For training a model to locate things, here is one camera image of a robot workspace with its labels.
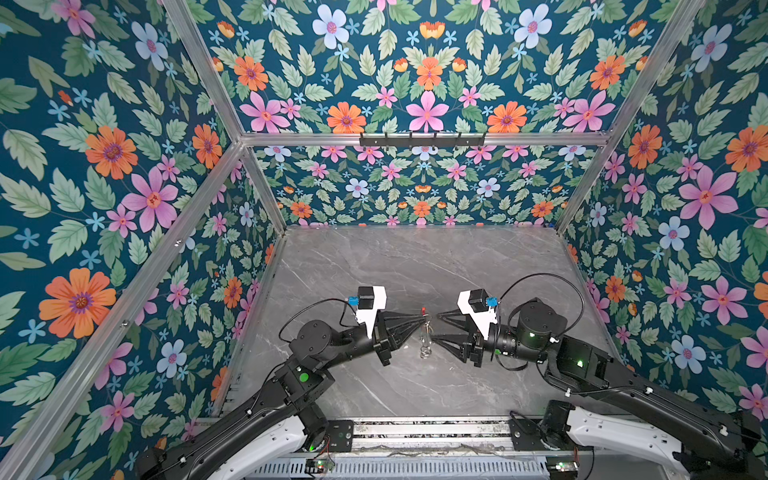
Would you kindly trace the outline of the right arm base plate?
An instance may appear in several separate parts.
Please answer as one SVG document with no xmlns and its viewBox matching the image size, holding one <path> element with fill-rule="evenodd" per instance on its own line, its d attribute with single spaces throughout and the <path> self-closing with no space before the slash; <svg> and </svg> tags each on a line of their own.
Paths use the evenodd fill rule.
<svg viewBox="0 0 768 480">
<path fill-rule="evenodd" d="M 568 402 L 550 400 L 540 419 L 509 411 L 510 439 L 516 451 L 594 451 L 593 446 L 577 443 L 570 434 L 575 430 L 567 421 L 576 407 Z"/>
</svg>

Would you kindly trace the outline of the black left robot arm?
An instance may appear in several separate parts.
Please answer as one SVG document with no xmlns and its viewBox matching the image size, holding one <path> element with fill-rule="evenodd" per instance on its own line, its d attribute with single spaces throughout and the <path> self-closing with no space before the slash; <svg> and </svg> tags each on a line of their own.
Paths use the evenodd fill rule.
<svg viewBox="0 0 768 480">
<path fill-rule="evenodd" d="M 283 455 L 321 449 L 328 420 L 317 401 L 334 383 L 331 368 L 368 354 L 389 365 L 425 320 L 379 311 L 371 328 L 339 331 L 321 320 L 305 323 L 289 344 L 290 356 L 256 393 L 194 438 L 145 451 L 138 477 L 243 479 Z"/>
</svg>

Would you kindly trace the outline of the silver keyring with keys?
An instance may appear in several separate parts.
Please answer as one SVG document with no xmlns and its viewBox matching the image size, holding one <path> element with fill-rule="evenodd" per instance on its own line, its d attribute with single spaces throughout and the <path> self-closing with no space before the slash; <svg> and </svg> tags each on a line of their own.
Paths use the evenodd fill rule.
<svg viewBox="0 0 768 480">
<path fill-rule="evenodd" d="M 431 317 L 425 308 L 421 311 L 422 325 L 420 333 L 420 358 L 428 359 L 432 355 L 432 325 Z"/>
</svg>

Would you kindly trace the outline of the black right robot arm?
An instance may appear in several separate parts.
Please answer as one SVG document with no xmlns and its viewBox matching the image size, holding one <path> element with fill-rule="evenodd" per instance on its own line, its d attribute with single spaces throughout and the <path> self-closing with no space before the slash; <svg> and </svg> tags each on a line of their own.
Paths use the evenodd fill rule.
<svg viewBox="0 0 768 480">
<path fill-rule="evenodd" d="M 566 400 L 548 406 L 555 434 L 579 446 L 614 450 L 659 464 L 688 479 L 763 479 L 755 454 L 758 420 L 703 407 L 631 371 L 607 352 L 567 335 L 567 320 L 533 299 L 513 311 L 516 325 L 499 323 L 494 308 L 466 303 L 439 314 L 459 328 L 434 336 L 463 362 L 481 366 L 485 354 L 544 366 L 542 377 L 566 397 L 580 396 L 633 415 L 610 419 Z"/>
</svg>

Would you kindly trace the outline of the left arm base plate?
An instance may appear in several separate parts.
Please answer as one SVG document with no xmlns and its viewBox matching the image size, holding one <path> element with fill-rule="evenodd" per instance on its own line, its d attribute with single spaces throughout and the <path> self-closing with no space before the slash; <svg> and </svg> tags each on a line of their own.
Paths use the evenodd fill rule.
<svg viewBox="0 0 768 480">
<path fill-rule="evenodd" d="M 321 452 L 348 453 L 352 451 L 355 433 L 353 420 L 331 420 L 321 432 L 320 443 L 314 448 Z"/>
</svg>

